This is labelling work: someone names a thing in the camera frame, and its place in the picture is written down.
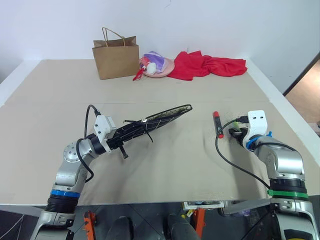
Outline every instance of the brown paper bag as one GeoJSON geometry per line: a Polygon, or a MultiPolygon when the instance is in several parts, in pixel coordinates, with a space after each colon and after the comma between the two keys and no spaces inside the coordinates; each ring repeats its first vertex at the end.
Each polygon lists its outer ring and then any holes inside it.
{"type": "Polygon", "coordinates": [[[104,41],[94,40],[92,48],[96,68],[101,80],[136,75],[139,71],[139,46],[136,36],[123,37],[103,27],[104,41]],[[121,39],[108,40],[107,30],[121,39]]]}

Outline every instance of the red cloth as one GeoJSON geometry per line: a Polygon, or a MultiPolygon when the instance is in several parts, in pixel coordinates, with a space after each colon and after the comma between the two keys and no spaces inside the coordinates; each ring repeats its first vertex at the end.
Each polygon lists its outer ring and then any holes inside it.
{"type": "Polygon", "coordinates": [[[174,60],[174,70],[168,77],[191,81],[193,77],[204,77],[210,73],[223,77],[242,75],[247,71],[246,60],[224,57],[202,56],[200,51],[182,51],[174,60]]]}

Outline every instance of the green ring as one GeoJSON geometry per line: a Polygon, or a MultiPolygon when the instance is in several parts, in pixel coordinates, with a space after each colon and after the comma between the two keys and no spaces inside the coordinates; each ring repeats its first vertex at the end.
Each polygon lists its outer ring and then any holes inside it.
{"type": "Polygon", "coordinates": [[[296,192],[296,191],[275,191],[275,190],[269,189],[267,193],[270,196],[298,197],[298,198],[304,198],[304,199],[307,199],[309,197],[308,194],[306,193],[296,192]]]}

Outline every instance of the cardboard surface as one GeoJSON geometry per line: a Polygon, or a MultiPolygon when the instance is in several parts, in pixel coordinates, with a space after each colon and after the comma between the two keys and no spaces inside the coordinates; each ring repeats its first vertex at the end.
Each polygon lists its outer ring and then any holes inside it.
{"type": "MultiPolygon", "coordinates": [[[[183,104],[193,110],[147,136],[105,153],[90,165],[95,177],[80,204],[255,199],[266,190],[251,176],[234,169],[214,147],[212,112],[221,123],[250,110],[264,110],[268,130],[297,149],[304,160],[310,195],[320,193],[320,169],[261,89],[246,73],[236,77],[209,75],[191,82],[173,78],[130,77],[100,81],[93,60],[44,60],[0,108],[0,204],[46,204],[65,146],[83,136],[85,112],[94,104],[123,120],[139,120],[183,104]]],[[[93,130],[94,115],[88,131],[93,130]]],[[[231,161],[268,181],[266,168],[254,154],[225,137],[221,152],[231,161]]]]}

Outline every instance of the red marker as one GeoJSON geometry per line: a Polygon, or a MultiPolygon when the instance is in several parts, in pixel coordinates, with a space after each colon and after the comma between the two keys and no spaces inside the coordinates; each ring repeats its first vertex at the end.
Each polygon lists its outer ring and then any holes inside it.
{"type": "MultiPolygon", "coordinates": [[[[215,133],[217,134],[220,131],[220,129],[222,128],[221,122],[220,122],[220,116],[217,111],[213,112],[212,116],[213,116],[213,121],[214,121],[214,126],[215,126],[215,133]]],[[[224,132],[222,131],[219,134],[218,138],[222,139],[223,137],[224,137],[224,132]]]]}

